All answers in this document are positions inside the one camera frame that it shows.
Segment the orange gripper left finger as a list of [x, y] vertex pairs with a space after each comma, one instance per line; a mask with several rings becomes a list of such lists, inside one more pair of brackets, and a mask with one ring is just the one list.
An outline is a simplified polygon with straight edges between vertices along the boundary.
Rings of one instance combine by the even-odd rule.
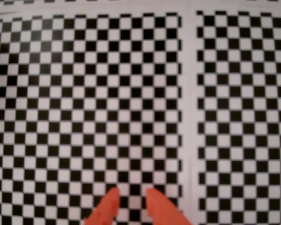
[[120, 206], [120, 191], [117, 187], [111, 188], [101, 198], [92, 213], [84, 218], [85, 225], [111, 225], [118, 214]]

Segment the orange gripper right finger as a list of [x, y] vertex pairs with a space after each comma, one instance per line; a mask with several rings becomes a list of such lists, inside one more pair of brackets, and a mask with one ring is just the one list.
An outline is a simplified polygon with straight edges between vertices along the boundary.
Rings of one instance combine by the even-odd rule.
[[153, 225], [192, 225], [173, 202], [155, 188], [146, 190], [146, 207]]

